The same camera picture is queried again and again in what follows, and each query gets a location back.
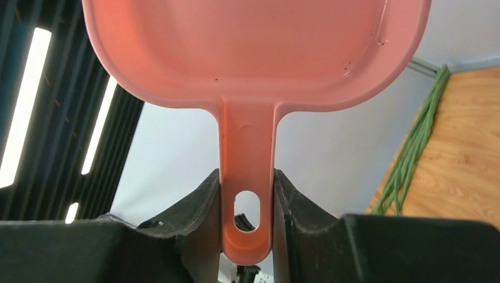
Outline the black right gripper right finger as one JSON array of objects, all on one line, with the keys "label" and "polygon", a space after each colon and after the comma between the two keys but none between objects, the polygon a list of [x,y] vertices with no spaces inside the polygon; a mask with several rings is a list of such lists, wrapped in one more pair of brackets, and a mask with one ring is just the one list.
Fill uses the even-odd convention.
[{"label": "black right gripper right finger", "polygon": [[275,282],[498,282],[499,230],[478,221],[336,218],[274,173]]}]

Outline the pink plastic dustpan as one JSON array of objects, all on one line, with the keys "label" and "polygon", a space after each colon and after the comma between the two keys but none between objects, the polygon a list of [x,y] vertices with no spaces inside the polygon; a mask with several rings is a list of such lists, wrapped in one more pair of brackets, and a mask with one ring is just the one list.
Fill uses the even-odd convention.
[{"label": "pink plastic dustpan", "polygon": [[218,124],[221,245],[253,265],[272,249],[279,121],[378,95],[414,56],[430,1],[83,1],[106,71],[135,97]]}]

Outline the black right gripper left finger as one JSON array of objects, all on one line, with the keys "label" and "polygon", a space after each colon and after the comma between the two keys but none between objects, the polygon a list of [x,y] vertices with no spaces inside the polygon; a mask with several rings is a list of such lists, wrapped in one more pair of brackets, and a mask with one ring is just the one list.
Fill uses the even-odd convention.
[{"label": "black right gripper left finger", "polygon": [[139,226],[95,220],[1,222],[2,282],[216,282],[219,171]]}]

